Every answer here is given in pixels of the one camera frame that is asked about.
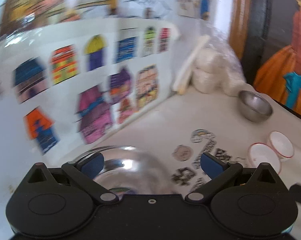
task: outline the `metal bowl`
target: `metal bowl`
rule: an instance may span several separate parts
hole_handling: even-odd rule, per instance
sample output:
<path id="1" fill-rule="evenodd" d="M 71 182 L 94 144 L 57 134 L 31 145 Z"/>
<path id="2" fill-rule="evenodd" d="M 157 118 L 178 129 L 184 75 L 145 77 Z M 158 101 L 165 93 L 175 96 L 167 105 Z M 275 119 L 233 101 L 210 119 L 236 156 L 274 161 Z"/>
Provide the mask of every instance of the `metal bowl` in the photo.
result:
<path id="1" fill-rule="evenodd" d="M 76 161 L 97 151 L 103 154 L 105 162 L 93 180 L 119 197 L 123 194 L 173 193 L 169 172 L 148 152 L 132 146 L 106 146 L 95 148 Z"/>
<path id="2" fill-rule="evenodd" d="M 260 95 L 246 90 L 238 94 L 238 108 L 241 114 L 252 122 L 266 121 L 273 114 L 269 102 Z"/>

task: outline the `orange dress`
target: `orange dress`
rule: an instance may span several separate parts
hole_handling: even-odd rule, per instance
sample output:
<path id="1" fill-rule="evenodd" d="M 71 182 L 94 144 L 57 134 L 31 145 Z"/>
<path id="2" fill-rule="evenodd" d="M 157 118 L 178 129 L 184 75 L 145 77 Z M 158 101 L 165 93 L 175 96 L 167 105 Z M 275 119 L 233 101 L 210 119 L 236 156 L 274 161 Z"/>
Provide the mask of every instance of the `orange dress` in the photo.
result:
<path id="1" fill-rule="evenodd" d="M 257 72 L 254 88 L 287 105 L 290 91 L 285 77 L 292 73 L 301 77 L 301 8 L 293 17 L 291 45 L 279 50 L 264 63 Z M 301 89 L 298 90 L 297 100 L 291 108 L 301 115 Z"/>

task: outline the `screw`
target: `screw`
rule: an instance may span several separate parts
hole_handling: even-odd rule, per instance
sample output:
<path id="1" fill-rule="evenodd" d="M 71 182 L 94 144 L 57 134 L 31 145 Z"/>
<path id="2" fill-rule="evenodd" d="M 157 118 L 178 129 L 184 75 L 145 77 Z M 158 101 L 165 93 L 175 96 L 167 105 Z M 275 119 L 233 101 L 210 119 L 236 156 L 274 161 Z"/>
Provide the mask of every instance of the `screw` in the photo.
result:
<path id="1" fill-rule="evenodd" d="M 112 201 L 116 198 L 116 195 L 113 193 L 104 193 L 101 194 L 100 199 L 103 201 Z"/>
<path id="2" fill-rule="evenodd" d="M 149 200 L 148 200 L 148 203 L 149 203 L 149 204 L 155 204 L 156 202 L 157 202 L 157 201 L 156 201 L 155 199 L 149 199 Z"/>
<path id="3" fill-rule="evenodd" d="M 188 194 L 188 198 L 193 201 L 200 201 L 204 198 L 204 196 L 201 193 L 193 192 Z"/>

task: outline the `table surface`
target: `table surface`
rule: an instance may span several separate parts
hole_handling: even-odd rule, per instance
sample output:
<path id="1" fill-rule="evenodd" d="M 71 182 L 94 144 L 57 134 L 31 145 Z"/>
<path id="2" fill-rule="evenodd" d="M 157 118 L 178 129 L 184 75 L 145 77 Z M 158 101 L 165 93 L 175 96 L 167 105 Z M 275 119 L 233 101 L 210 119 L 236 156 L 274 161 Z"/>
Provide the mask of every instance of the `table surface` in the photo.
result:
<path id="1" fill-rule="evenodd" d="M 255 92 L 248 84 L 244 89 Z M 193 164 L 209 140 L 192 143 L 190 138 L 194 130 L 205 129 L 215 135 L 212 140 L 216 141 L 216 145 L 212 154 L 219 152 L 222 158 L 228 160 L 241 158 L 240 162 L 246 166 L 249 166 L 249 146 L 255 142 L 265 143 L 268 133 L 276 130 L 285 134 L 295 148 L 294 157 L 282 163 L 280 177 L 288 188 L 297 182 L 301 184 L 301 120 L 269 96 L 262 96 L 273 106 L 274 113 L 266 122 L 257 124 L 245 119 L 238 112 L 237 98 L 229 97 L 220 90 L 212 94 L 202 94 L 189 87 L 185 95 L 172 96 L 98 146 L 130 145 L 148 150 L 167 166 L 172 176 L 181 176 L 183 172 L 178 169 L 187 168 L 186 172 L 194 176 L 187 178 L 186 175 L 183 185 L 182 181 L 175 181 L 175 190 L 186 195 L 196 183 L 209 180 L 208 176 Z M 172 153 L 178 145 L 192 149 L 193 155 L 189 160 L 180 162 L 173 158 Z M 81 153 L 78 150 L 72 151 L 58 163 L 54 163 L 54 166 L 72 160 Z M 301 240 L 301 205 L 298 205 L 298 209 L 299 215 L 292 235 Z"/>

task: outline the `red-rimmed white bowl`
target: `red-rimmed white bowl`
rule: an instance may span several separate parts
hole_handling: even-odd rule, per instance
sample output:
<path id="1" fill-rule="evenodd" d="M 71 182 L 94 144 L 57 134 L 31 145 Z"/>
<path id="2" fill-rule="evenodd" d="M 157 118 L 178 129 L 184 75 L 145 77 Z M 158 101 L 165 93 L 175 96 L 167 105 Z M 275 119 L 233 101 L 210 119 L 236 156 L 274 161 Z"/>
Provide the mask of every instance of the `red-rimmed white bowl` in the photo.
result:
<path id="1" fill-rule="evenodd" d="M 280 174 L 281 161 L 276 152 L 265 143 L 253 143 L 248 149 L 248 154 L 249 162 L 253 168 L 257 168 L 260 163 L 269 163 Z"/>
<path id="2" fill-rule="evenodd" d="M 278 131 L 271 131 L 268 134 L 267 145 L 276 152 L 281 162 L 289 160 L 295 154 L 292 142 Z"/>

